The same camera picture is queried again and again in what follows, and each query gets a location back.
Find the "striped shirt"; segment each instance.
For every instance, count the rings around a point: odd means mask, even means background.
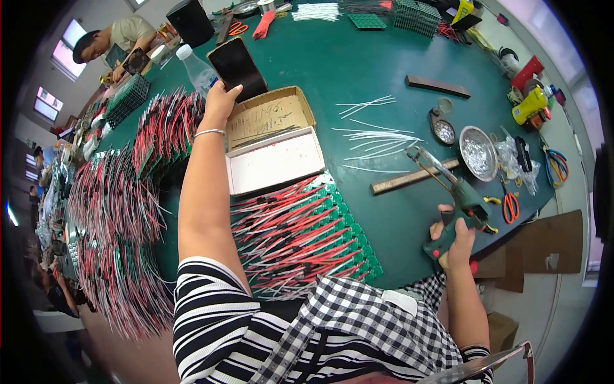
[[[288,302],[257,302],[233,272],[205,257],[189,257],[179,264],[174,299],[173,354],[182,384],[249,381],[298,313],[296,305],[293,316],[284,312],[280,305],[293,307]],[[305,382],[317,383],[370,372],[413,382],[425,376],[357,336],[328,332],[325,345],[318,348],[321,336],[316,332],[309,341],[287,382],[296,382],[306,371]],[[489,355],[484,347],[461,352],[464,361]],[[467,382],[491,384],[492,371]]]

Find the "bottle cap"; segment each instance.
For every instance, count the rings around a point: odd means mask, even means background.
[[[176,53],[177,57],[180,60],[184,60],[191,54],[192,54],[192,47],[187,44],[180,46],[179,49],[177,49],[177,53]]]

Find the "green soldering iron handle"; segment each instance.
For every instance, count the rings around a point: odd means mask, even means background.
[[[452,243],[456,239],[456,221],[462,217],[465,219],[465,224],[468,228],[473,227],[469,217],[462,211],[460,207],[455,207],[452,212],[442,212],[442,217],[447,216],[444,220],[445,227],[441,231],[441,235],[437,240],[431,240],[424,243],[422,247],[424,252],[433,260],[437,260],[445,252],[448,252]]]

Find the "yellow bottle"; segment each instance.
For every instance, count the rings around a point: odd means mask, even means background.
[[[456,12],[456,16],[454,16],[452,24],[467,16],[471,12],[473,12],[473,0],[460,0],[459,10]]]
[[[539,111],[548,105],[548,99],[543,89],[536,85],[535,88],[527,95],[527,97],[518,106],[511,109],[511,114],[514,120],[519,125],[524,124],[527,118],[534,112]]]

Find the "black speaker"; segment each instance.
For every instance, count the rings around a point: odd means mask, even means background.
[[[183,0],[168,11],[166,18],[192,48],[209,41],[215,32],[198,0]]]

